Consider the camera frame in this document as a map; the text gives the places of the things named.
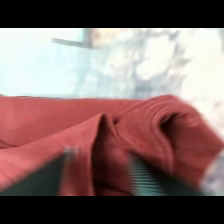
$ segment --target folded fabric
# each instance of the folded fabric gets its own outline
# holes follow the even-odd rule
[[[223,142],[180,99],[0,97],[0,189],[73,151],[59,195],[132,195],[129,154],[199,188]]]

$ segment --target red cloth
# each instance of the red cloth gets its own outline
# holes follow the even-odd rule
[[[130,195],[128,155],[198,187],[223,142],[174,96],[149,100],[0,97],[0,188],[64,152],[60,195]]]

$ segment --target red garment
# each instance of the red garment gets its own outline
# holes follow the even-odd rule
[[[198,187],[223,142],[174,96],[150,100],[0,97],[0,187],[64,152],[60,195],[130,195],[128,155]]]

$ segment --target rolled fabric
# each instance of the rolled fabric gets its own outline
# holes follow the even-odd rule
[[[171,95],[149,100],[0,98],[2,190],[64,152],[59,195],[132,195],[128,157],[138,155],[199,188],[223,142]]]

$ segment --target black object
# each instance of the black object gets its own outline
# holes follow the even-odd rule
[[[131,161],[134,196],[205,196],[137,157]]]
[[[57,196],[67,155],[62,154],[44,167],[0,192],[0,196]]]

